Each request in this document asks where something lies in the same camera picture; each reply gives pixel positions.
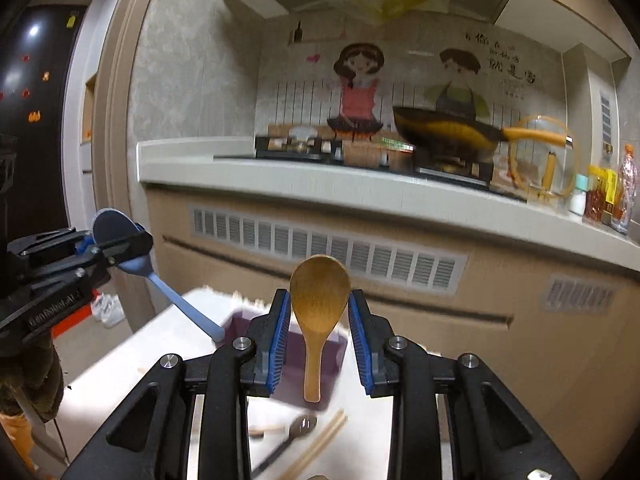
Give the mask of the wooden chopstick three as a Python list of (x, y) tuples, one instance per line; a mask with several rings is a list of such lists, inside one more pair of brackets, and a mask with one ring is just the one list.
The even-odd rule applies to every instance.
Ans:
[(345, 411), (338, 410), (316, 437), (316, 440), (285, 469), (279, 480), (297, 479), (331, 444), (345, 426), (347, 419)]

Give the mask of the black gas stove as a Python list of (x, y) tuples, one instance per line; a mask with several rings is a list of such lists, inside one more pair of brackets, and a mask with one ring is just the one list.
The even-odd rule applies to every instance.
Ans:
[(298, 140), (292, 136), (256, 136), (253, 155), (227, 155), (227, 158), (265, 159), (277, 162), (302, 162), (324, 166), (367, 169), (424, 180), (459, 185), (524, 203), (514, 192), (499, 190), (491, 184), (492, 166), (471, 162), (452, 169), (436, 169), (419, 162), (412, 145), (383, 139), (382, 143), (321, 139), (312, 136)]

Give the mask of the small metal spoon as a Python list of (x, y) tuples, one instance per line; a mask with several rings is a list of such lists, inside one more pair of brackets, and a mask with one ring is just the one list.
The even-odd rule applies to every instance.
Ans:
[(252, 479), (257, 479), (269, 467), (271, 467), (282, 454), (297, 440), (309, 436), (316, 428), (318, 418), (314, 414), (303, 414), (291, 422), (288, 427), (288, 436), (257, 466), (253, 467)]

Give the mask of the black yellow frying pan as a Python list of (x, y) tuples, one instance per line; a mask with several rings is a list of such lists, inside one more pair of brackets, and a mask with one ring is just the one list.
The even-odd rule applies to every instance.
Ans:
[(394, 106), (394, 122), (399, 135), (421, 150), (481, 160), (495, 153), (500, 143), (533, 140), (565, 148), (573, 145), (568, 134), (521, 127), (497, 128), (424, 108)]

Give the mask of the glass pan lid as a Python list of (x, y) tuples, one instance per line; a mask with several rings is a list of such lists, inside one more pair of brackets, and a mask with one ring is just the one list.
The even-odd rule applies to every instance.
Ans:
[(522, 118), (509, 140), (509, 176), (514, 188), (530, 202), (566, 202), (572, 194), (578, 166), (574, 136), (559, 119), (544, 115)]

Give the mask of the small white teal bottle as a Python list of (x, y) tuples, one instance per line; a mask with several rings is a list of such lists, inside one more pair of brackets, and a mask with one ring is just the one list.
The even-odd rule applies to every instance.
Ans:
[(588, 178), (583, 174), (576, 174), (574, 190), (570, 196), (570, 202), (568, 203), (568, 210), (572, 214), (576, 214), (576, 216), (581, 217), (585, 213), (588, 190)]

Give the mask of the orange cap bottle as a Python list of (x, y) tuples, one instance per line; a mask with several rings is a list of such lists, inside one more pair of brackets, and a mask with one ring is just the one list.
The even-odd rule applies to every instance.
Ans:
[(617, 182), (612, 217), (612, 228), (626, 235), (631, 222), (632, 210), (636, 201), (637, 166), (634, 161), (634, 146), (626, 144), (624, 154), (617, 171)]

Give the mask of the wooden chopstick one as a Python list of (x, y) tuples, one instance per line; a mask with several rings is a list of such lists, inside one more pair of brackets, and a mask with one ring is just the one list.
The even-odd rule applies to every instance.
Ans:
[(248, 434), (251, 438), (260, 439), (265, 437), (266, 434), (282, 434), (282, 432), (285, 432), (287, 429), (288, 427), (284, 425), (271, 425), (265, 427), (251, 426), (248, 430)]

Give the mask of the wooden chopstick four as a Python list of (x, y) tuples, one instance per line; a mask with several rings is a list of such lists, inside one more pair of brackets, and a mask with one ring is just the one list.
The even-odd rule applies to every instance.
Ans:
[(307, 469), (324, 452), (324, 450), (340, 433), (347, 421), (348, 416), (344, 412), (336, 414), (334, 419), (332, 419), (332, 422), (329, 423), (329, 426), (322, 431), (322, 434), (320, 434), (317, 441), (314, 442), (314, 444), (312, 444), (310, 448), (308, 448), (308, 450), (299, 457), (296, 464), (293, 465), (293, 470), (291, 472), (292, 479), (296, 479), (300, 474), (302, 474), (304, 470)]

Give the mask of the black refrigerator with magnets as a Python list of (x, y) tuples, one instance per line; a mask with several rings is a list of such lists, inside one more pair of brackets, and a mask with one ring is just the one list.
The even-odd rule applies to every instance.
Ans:
[(8, 240), (68, 226), (62, 119), (85, 6), (30, 6), (1, 40), (1, 132), (17, 140)]

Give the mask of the blue plastic spoon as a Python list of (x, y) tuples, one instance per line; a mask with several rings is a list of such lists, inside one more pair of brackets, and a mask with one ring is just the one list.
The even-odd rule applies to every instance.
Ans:
[[(92, 224), (92, 237), (97, 242), (107, 242), (128, 236), (137, 231), (146, 231), (143, 226), (133, 222), (126, 214), (114, 209), (101, 209), (94, 217)], [(116, 264), (122, 272), (145, 278), (161, 292), (167, 300), (176, 306), (192, 323), (206, 333), (213, 341), (221, 342), (224, 339), (224, 329), (213, 322), (205, 314), (195, 309), (189, 301), (167, 285), (155, 272), (152, 266), (151, 253), (146, 257), (137, 258), (129, 262)]]

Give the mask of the long grey vent grille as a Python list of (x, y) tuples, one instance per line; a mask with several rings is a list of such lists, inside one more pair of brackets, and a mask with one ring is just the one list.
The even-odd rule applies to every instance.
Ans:
[(192, 204), (189, 214), (191, 232), (206, 240), (287, 262), (329, 256), (352, 276), (448, 297), (457, 293), (469, 259), (461, 252), (331, 232), (236, 210)]

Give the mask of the wooden rice spoon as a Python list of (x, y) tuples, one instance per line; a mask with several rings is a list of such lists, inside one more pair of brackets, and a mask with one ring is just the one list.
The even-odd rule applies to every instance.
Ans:
[(305, 341), (303, 396), (309, 403), (321, 400), (322, 351), (351, 290), (344, 266), (327, 255), (299, 263), (290, 279), (291, 306)]

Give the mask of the small grey vent grille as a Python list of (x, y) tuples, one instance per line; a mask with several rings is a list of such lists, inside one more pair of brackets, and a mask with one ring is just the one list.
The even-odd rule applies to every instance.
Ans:
[(616, 287), (599, 281), (552, 275), (540, 297), (540, 307), (548, 312), (605, 315), (616, 292)]

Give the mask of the yellow condiment jar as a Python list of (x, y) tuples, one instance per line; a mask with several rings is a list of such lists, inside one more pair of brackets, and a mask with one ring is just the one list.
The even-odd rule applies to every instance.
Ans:
[(613, 169), (588, 167), (588, 190), (584, 216), (592, 222), (609, 226), (613, 218), (613, 206), (617, 174)]

